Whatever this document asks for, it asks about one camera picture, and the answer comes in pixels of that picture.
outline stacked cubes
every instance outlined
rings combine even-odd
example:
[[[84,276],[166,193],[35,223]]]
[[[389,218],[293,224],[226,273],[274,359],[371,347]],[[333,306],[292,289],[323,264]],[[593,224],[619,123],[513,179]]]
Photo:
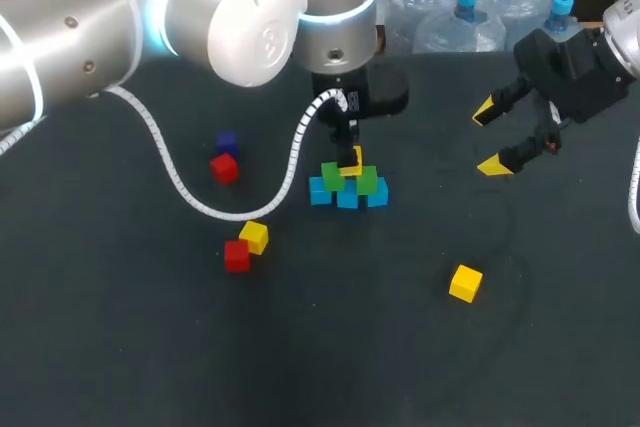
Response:
[[[218,156],[209,162],[211,175],[222,185],[238,180],[238,141],[234,132],[221,132],[216,138]]]
[[[360,198],[366,198],[367,207],[384,207],[389,202],[389,188],[383,177],[378,177],[375,166],[362,166],[362,152],[358,152],[357,167],[339,168],[336,162],[322,164],[322,177],[309,179],[311,205],[331,205],[333,194],[341,209],[356,210]]]

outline cube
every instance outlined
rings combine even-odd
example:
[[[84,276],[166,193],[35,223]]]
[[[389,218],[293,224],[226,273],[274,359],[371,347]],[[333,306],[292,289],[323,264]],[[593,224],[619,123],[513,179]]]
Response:
[[[340,192],[344,189],[344,177],[340,175],[337,162],[322,164],[322,179],[327,192]]]
[[[222,185],[230,184],[238,179],[238,164],[229,154],[222,154],[213,159],[209,166],[211,175]]]
[[[461,265],[453,276],[451,286],[449,287],[449,294],[471,303],[478,292],[481,281],[482,274],[480,272]]]
[[[344,190],[338,192],[338,207],[353,210],[358,208],[358,192],[355,180],[345,180]]]
[[[378,177],[378,192],[367,195],[367,207],[384,207],[389,203],[389,187],[384,177]]]
[[[362,175],[356,179],[358,195],[378,193],[378,170],[374,165],[364,167]]]
[[[218,155],[229,154],[234,159],[238,158],[238,139],[235,132],[220,132],[216,136]]]
[[[333,201],[331,192],[324,190],[322,177],[311,177],[309,179],[309,194],[311,205],[331,205]]]
[[[240,232],[240,240],[249,242],[249,252],[262,255],[269,243],[269,229],[267,229],[266,225],[249,221]]]
[[[362,175],[362,147],[354,145],[353,150],[356,152],[356,159],[358,159],[358,165],[353,167],[341,167],[340,175],[342,177],[358,177]]]
[[[224,244],[224,265],[227,272],[231,274],[250,272],[249,243],[246,240],[226,242]]]

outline white cable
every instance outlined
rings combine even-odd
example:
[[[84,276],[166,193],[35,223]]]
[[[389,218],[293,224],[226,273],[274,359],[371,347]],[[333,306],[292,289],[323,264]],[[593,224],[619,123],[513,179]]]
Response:
[[[31,132],[31,130],[44,119],[44,117],[40,117],[38,120],[27,122],[2,139],[2,141],[0,141],[0,155],[3,155],[7,150],[16,145],[22,137]]]
[[[349,108],[344,93],[339,89],[330,89],[318,96],[307,108],[304,115],[302,116],[302,119],[300,119],[298,127],[296,128],[296,133],[293,137],[293,143],[291,144],[291,153],[289,154],[287,172],[285,174],[284,181],[282,182],[282,186],[280,187],[280,190],[273,198],[273,200],[261,209],[255,210],[253,212],[247,212],[245,214],[229,214],[207,207],[187,190],[184,183],[182,182],[182,179],[180,179],[175,166],[173,165],[171,155],[169,154],[169,150],[164,143],[164,138],[162,137],[162,133],[158,128],[158,124],[153,119],[147,108],[142,104],[142,102],[140,102],[131,92],[123,89],[122,87],[110,87],[106,89],[105,92],[116,95],[124,101],[128,102],[131,107],[133,107],[136,112],[140,114],[140,117],[142,117],[142,120],[145,124],[147,124],[147,127],[151,132],[153,141],[158,148],[158,152],[162,157],[162,162],[164,163],[167,173],[169,174],[169,178],[171,179],[171,182],[173,182],[173,185],[175,186],[178,193],[182,196],[182,198],[191,207],[198,210],[199,212],[202,212],[204,215],[213,217],[215,219],[228,220],[231,222],[244,222],[247,220],[259,219],[269,214],[270,212],[273,212],[289,193],[289,189],[291,188],[291,184],[293,183],[293,178],[296,173],[296,167],[298,166],[298,156],[300,155],[300,146],[302,143],[302,139],[304,138],[304,134],[307,131],[307,127],[309,126],[311,119],[316,114],[318,109],[329,99],[335,99],[336,103],[343,112],[346,112]]]
[[[633,230],[640,234],[640,216],[638,216],[638,184],[640,184],[640,141],[636,158],[633,161],[633,172],[631,174],[631,186],[629,187],[629,218]]]

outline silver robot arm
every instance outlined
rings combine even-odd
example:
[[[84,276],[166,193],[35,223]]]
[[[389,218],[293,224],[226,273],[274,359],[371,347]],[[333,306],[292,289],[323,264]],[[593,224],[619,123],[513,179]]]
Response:
[[[619,0],[604,13],[604,35],[620,64],[640,77],[640,0]]]
[[[375,0],[2,0],[0,131],[177,55],[251,87],[293,53],[338,76],[376,49]]]

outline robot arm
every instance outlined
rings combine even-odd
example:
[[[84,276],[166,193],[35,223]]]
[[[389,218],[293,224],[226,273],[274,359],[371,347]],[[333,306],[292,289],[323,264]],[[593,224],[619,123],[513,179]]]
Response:
[[[488,176],[512,175],[542,153],[557,154],[561,130],[582,124],[628,95],[640,76],[640,0],[620,0],[604,14],[604,28],[557,44],[535,31],[515,46],[520,75],[494,91],[473,119],[486,126],[533,92],[538,125],[522,143],[478,166]]]
[[[375,0],[2,0],[0,131],[177,55],[244,87],[293,53],[322,78],[376,49]]]

